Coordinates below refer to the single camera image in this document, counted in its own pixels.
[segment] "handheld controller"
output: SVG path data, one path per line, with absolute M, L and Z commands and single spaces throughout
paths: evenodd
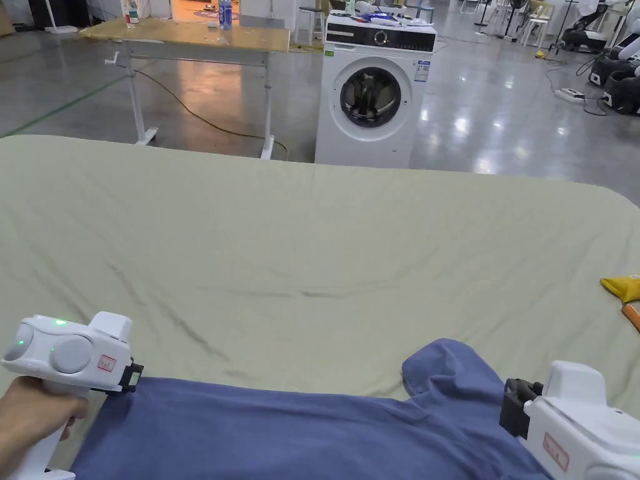
M 42 378 L 53 394 L 134 392 L 144 367 L 131 358 L 130 329 L 130 318 L 108 312 L 99 312 L 89 325 L 36 315 L 22 320 L 0 363 Z M 63 470 L 45 471 L 64 428 L 34 445 L 9 480 L 75 478 Z

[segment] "power strip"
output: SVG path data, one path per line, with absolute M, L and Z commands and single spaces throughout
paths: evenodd
M 571 103 L 583 103 L 585 96 L 584 93 L 580 93 L 573 88 L 563 88 L 561 90 L 555 90 L 556 97 L 560 97 L 563 100 Z

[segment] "plastic bottle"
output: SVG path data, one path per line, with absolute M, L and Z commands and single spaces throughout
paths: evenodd
M 231 30 L 234 25 L 234 6 L 231 0 L 227 0 L 225 5 L 225 29 Z
M 226 0 L 218 0 L 218 25 L 225 30 L 225 4 Z
M 140 23 L 138 3 L 136 0 L 122 0 L 122 13 L 127 19 L 127 28 L 135 28 Z

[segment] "floor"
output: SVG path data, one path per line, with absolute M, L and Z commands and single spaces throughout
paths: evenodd
M 567 179 L 613 189 L 640 205 L 640 118 L 592 116 L 558 99 L 554 88 L 599 93 L 575 75 L 589 57 L 565 54 L 553 68 L 523 48 L 474 34 L 473 17 L 435 0 L 438 52 L 422 104 L 413 168 Z M 134 120 L 122 71 L 106 66 L 114 45 L 23 33 L 0 39 L 0 136 L 55 134 L 133 142 Z M 276 60 L 273 130 L 292 161 L 311 162 L 316 143 L 323 56 Z M 264 71 L 185 61 L 139 61 L 191 109 L 233 131 L 260 135 Z M 257 156 L 261 140 L 217 131 L 187 113 L 144 77 L 136 79 L 157 146 Z M 588 109 L 598 111 L 593 102 Z M 282 147 L 274 157 L 285 159 Z

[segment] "blue cloth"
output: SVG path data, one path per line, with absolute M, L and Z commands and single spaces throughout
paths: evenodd
M 403 364 L 411 398 L 272 392 L 162 378 L 109 398 L 79 480 L 545 479 L 498 425 L 503 385 L 468 346 Z

